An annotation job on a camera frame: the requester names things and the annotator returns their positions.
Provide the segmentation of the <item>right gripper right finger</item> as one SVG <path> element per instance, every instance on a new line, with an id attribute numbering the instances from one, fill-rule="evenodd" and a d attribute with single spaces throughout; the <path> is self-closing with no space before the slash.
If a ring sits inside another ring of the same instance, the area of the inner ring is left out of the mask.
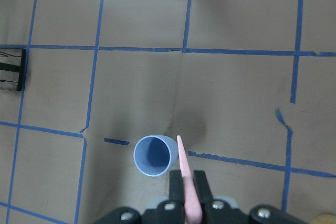
<path id="1" fill-rule="evenodd" d="M 195 170 L 193 180 L 203 214 L 201 223 L 237 222 L 237 204 L 234 199 L 228 196 L 213 196 L 203 170 Z"/>

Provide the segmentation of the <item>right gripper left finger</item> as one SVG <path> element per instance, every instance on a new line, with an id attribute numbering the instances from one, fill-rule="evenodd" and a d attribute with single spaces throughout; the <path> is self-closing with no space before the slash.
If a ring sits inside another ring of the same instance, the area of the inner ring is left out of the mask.
<path id="1" fill-rule="evenodd" d="M 169 173 L 169 196 L 157 206 L 157 223 L 184 223 L 184 188 L 180 170 Z"/>

